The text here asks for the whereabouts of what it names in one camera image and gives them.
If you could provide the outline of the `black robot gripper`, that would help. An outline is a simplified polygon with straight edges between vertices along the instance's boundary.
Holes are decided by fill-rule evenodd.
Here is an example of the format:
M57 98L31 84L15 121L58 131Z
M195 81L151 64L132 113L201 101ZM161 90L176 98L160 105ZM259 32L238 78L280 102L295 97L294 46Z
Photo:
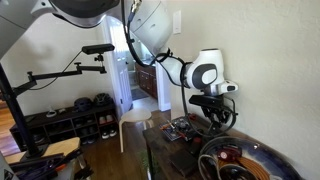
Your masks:
M235 125L238 113L235 110L235 101L233 99L230 99L231 107L227 106L224 100L225 97L223 95L192 95L189 103L201 107L203 114L211 121L211 130L221 128L223 124L227 124L231 119L230 125L226 128L226 131L228 131Z

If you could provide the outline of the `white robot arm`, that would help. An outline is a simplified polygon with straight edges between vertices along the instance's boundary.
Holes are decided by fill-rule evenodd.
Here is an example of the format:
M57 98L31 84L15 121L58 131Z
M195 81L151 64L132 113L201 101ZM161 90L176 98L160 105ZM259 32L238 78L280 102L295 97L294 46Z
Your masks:
M122 20L125 33L143 41L173 84L201 90L208 96L238 89L224 78L220 50L204 49L192 63L162 51L172 28L166 0L1 0L0 58L45 14L82 29L95 28L106 17Z

